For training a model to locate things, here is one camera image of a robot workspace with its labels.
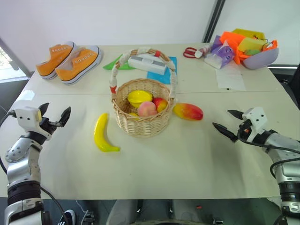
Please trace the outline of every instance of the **blue paper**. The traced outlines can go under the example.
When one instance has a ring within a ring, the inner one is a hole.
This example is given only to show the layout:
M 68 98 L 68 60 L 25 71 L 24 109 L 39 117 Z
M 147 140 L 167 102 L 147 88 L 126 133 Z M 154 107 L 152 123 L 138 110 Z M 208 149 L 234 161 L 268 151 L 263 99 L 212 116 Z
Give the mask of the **blue paper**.
M 169 57 L 170 60 L 173 61 L 174 65 L 175 65 L 175 72 L 176 72 L 176 75 L 177 75 L 177 58 L 176 57 Z M 164 75 L 161 75 L 161 74 L 156 74 L 156 73 L 153 73 L 153 72 L 148 72 L 147 73 L 147 78 L 149 79 L 153 79 L 153 80 L 157 80 L 157 81 L 160 81 L 161 83 L 165 83 L 165 84 L 170 84 L 170 70 L 169 68 L 167 68 L 165 70 L 165 74 Z

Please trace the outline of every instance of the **peach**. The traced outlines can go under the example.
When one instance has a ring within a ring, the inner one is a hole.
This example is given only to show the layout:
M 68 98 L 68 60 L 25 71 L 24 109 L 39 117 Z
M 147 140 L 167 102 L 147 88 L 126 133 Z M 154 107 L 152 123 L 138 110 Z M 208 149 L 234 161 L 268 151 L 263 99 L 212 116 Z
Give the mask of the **peach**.
M 153 102 L 143 102 L 137 109 L 139 116 L 153 116 L 157 114 L 156 106 Z
M 202 120 L 203 111 L 192 104 L 178 103 L 173 108 L 173 112 L 185 120 Z
M 163 111 L 168 105 L 168 102 L 161 97 L 154 97 L 152 102 L 156 105 L 156 110 L 158 113 Z

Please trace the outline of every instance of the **basket handle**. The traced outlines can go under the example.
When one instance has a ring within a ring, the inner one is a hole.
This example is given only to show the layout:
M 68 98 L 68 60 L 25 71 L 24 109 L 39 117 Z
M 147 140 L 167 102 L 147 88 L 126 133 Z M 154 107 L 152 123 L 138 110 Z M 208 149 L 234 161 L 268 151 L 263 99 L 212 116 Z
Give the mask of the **basket handle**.
M 117 78 L 116 77 L 118 74 L 119 67 L 121 65 L 123 65 L 125 62 L 127 62 L 131 56 L 145 54 L 145 53 L 149 53 L 151 55 L 154 55 L 154 56 L 160 58 L 169 68 L 170 74 L 171 74 L 171 76 L 170 76 L 171 90 L 170 90 L 169 97 L 175 98 L 175 96 L 176 96 L 176 72 L 175 72 L 175 65 L 174 65 L 173 61 L 171 61 L 169 59 L 169 57 L 167 57 L 165 54 L 163 54 L 162 52 L 160 52 L 156 49 L 153 49 L 150 47 L 141 47 L 141 48 L 134 49 L 134 50 L 124 53 L 121 56 L 121 58 L 114 64 L 114 66 L 112 68 L 111 79 L 109 81 L 113 99 L 116 99 L 116 89 L 117 89 Z

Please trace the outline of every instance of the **wicker basket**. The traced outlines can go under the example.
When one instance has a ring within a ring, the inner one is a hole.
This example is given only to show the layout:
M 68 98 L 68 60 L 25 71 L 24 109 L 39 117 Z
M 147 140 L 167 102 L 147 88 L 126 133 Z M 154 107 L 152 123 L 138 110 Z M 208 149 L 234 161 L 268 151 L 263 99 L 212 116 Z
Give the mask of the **wicker basket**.
M 171 91 L 161 82 L 152 79 L 135 79 L 131 80 L 121 87 L 117 88 L 118 68 L 128 61 L 129 57 L 149 53 L 162 59 L 168 66 L 171 76 Z M 172 112 L 173 100 L 175 98 L 176 74 L 174 63 L 163 53 L 151 48 L 139 48 L 126 52 L 116 62 L 112 69 L 110 79 L 110 88 L 112 92 L 112 104 L 115 109 L 115 115 L 119 127 L 126 133 L 138 137 L 152 137 L 160 133 L 167 125 Z M 167 100 L 167 107 L 160 113 L 149 117 L 136 117 L 129 113 L 136 113 L 134 108 L 127 100 L 128 94 L 134 90 L 145 90 L 152 93 L 153 97 L 161 97 Z

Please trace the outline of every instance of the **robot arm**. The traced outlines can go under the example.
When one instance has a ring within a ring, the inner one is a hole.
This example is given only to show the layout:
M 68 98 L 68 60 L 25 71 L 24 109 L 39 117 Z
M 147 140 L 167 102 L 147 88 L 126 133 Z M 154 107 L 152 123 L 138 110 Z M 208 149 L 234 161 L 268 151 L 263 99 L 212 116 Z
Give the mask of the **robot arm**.
M 49 103 L 38 109 L 24 107 L 10 111 L 9 114 L 18 119 L 18 123 L 27 132 L 6 152 L 8 162 L 7 208 L 4 225 L 51 225 L 48 212 L 44 212 L 41 199 L 41 174 L 38 165 L 42 145 L 50 140 L 57 127 L 65 126 L 71 108 L 67 108 L 58 122 L 50 122 L 43 117 Z
M 266 130 L 267 117 L 261 107 L 251 108 L 245 113 L 228 110 L 234 117 L 243 120 L 238 134 L 213 123 L 214 127 L 233 142 L 262 147 L 273 161 L 270 172 L 277 180 L 281 194 L 282 222 L 298 225 L 300 221 L 300 142 L 282 136 L 274 130 Z

